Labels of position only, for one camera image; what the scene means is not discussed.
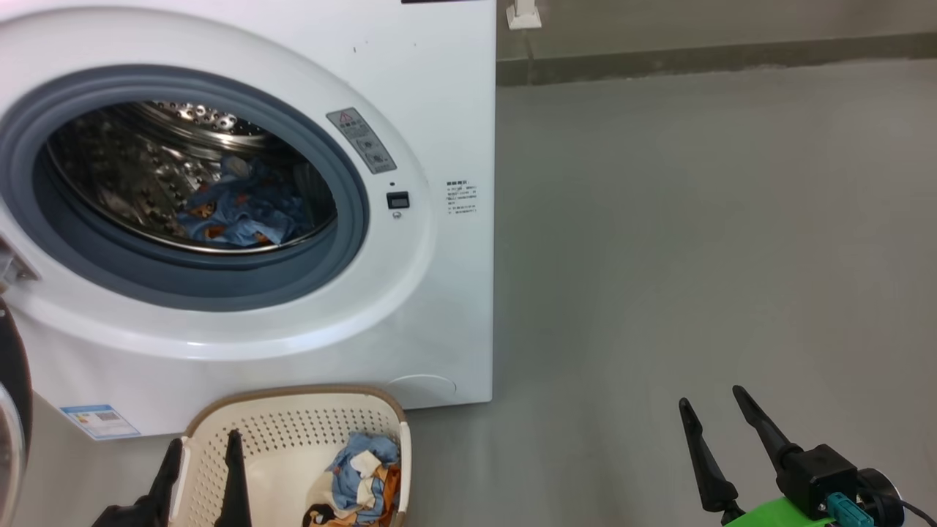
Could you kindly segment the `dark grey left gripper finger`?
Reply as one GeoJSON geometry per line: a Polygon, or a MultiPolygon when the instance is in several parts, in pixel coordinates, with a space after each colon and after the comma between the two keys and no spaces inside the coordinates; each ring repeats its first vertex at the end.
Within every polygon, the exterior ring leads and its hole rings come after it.
{"type": "Polygon", "coordinates": [[[228,476],[220,516],[215,521],[215,527],[251,527],[253,524],[249,507],[247,470],[244,466],[243,440],[236,428],[228,434],[225,466],[228,468],[228,476]]]}
{"type": "Polygon", "coordinates": [[[177,438],[168,444],[160,470],[143,500],[143,526],[168,526],[173,489],[179,478],[182,460],[183,441],[177,438]]]}

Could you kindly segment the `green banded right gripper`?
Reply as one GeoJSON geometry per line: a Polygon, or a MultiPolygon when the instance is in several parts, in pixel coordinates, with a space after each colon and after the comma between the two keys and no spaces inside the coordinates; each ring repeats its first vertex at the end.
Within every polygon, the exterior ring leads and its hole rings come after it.
{"type": "MultiPolygon", "coordinates": [[[[775,470],[786,470],[787,456],[803,452],[793,441],[767,416],[766,412],[754,400],[743,386],[733,386],[732,393],[747,424],[754,428],[764,450],[769,455],[775,470]]],[[[766,501],[753,510],[745,512],[737,503],[739,491],[724,476],[712,451],[703,437],[703,425],[688,398],[680,398],[679,414],[685,438],[688,444],[690,462],[693,465],[695,482],[701,500],[701,507],[706,512],[720,513],[722,526],[753,527],[804,527],[835,526],[832,517],[817,520],[806,516],[786,498],[766,501]]]]}

